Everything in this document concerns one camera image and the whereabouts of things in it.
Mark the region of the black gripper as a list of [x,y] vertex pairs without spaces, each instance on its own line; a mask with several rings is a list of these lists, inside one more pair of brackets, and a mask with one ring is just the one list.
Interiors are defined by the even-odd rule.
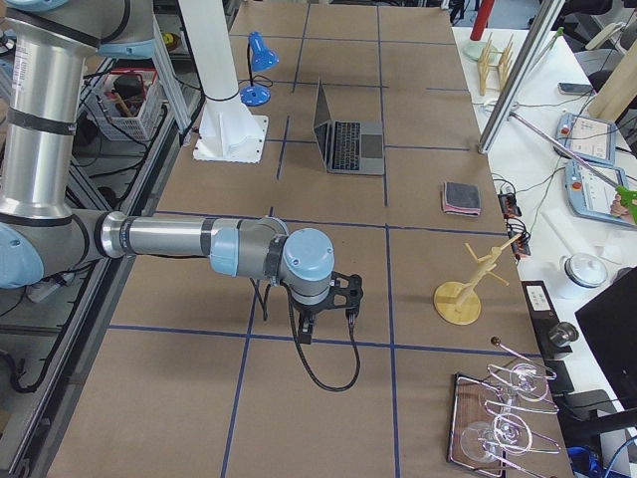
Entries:
[[298,306],[299,312],[299,341],[301,344],[310,345],[313,341],[313,333],[318,312],[314,306]]

